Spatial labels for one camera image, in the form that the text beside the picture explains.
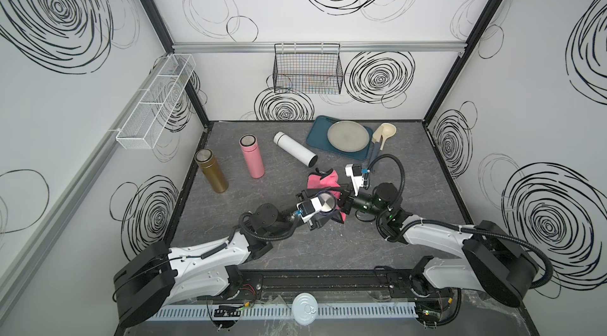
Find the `white thermos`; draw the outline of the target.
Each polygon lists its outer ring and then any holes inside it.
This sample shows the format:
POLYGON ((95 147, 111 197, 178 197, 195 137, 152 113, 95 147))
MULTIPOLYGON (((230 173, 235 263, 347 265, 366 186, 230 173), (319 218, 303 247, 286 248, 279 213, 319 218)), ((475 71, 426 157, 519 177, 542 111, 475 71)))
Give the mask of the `white thermos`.
POLYGON ((308 168, 316 165, 318 156, 284 132, 279 131, 276 133, 273 137, 273 142, 308 168))

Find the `gold thermos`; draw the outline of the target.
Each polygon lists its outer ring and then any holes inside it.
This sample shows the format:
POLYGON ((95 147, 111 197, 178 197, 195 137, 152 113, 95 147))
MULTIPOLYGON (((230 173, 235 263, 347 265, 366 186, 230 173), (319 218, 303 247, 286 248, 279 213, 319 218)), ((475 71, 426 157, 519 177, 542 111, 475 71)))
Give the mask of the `gold thermos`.
POLYGON ((212 150, 199 149, 194 155, 194 160, 216 193, 220 194, 228 190, 229 183, 212 150))

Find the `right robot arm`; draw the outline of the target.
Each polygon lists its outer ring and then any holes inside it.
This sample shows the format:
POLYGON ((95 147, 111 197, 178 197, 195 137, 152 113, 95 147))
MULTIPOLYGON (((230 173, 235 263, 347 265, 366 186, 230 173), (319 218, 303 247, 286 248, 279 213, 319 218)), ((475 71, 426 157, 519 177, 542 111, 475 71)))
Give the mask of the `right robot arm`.
POLYGON ((420 245, 447 253, 448 258, 423 257, 409 271, 413 295, 428 297, 446 289, 486 293, 516 308, 529 289, 551 278, 529 254, 530 246, 515 239, 491 221, 478 225, 452 225, 411 214, 400 207, 393 184, 380 184, 372 194, 352 185, 338 188, 339 206, 349 212, 371 215, 379 235, 388 243, 420 245))

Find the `blue thermos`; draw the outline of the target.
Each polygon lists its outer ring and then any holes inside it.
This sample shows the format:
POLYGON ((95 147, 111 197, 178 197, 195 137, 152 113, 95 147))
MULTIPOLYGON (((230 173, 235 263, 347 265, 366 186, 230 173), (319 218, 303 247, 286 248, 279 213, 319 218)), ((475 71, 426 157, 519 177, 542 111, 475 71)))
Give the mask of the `blue thermos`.
POLYGON ((323 216, 333 214, 333 212, 337 209, 338 200, 335 198, 332 192, 321 191, 316 195, 316 198, 320 203, 319 212, 323 216))

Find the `pink cloth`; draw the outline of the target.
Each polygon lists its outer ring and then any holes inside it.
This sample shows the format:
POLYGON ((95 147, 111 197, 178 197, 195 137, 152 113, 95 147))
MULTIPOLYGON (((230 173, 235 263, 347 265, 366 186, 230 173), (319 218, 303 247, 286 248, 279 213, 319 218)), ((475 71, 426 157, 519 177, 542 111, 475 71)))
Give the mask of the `pink cloth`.
MULTIPOLYGON (((324 189, 327 187, 340 187, 338 183, 338 173, 335 170, 331 169, 326 172, 321 172, 316 168, 315 171, 308 174, 307 188, 308 190, 312 189, 324 189)), ((331 190, 333 196, 335 196, 337 204, 336 210, 332 215, 331 219, 333 221, 339 222, 343 224, 346 219, 346 215, 341 212, 341 207, 339 205, 339 199, 341 198, 341 192, 338 190, 331 190)))

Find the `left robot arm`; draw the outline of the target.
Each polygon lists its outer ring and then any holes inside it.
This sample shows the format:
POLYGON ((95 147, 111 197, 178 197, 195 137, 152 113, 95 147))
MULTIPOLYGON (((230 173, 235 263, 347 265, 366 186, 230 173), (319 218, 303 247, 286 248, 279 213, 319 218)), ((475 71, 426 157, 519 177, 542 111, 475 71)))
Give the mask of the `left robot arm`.
POLYGON ((219 240, 189 247, 150 244, 113 277, 119 326, 136 326, 166 305, 198 296, 237 295, 244 285, 240 265, 261 258, 302 225, 319 228, 340 217, 344 197, 338 187, 307 189, 289 209, 265 203, 241 214, 219 240))

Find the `pink thermos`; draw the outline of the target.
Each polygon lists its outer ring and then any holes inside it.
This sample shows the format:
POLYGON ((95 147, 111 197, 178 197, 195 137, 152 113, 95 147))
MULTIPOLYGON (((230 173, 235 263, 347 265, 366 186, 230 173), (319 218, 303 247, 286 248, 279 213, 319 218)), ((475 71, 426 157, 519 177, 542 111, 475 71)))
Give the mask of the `pink thermos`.
POLYGON ((265 168, 256 136, 245 134, 240 138, 239 143, 250 176, 253 179, 262 178, 265 174, 265 168))

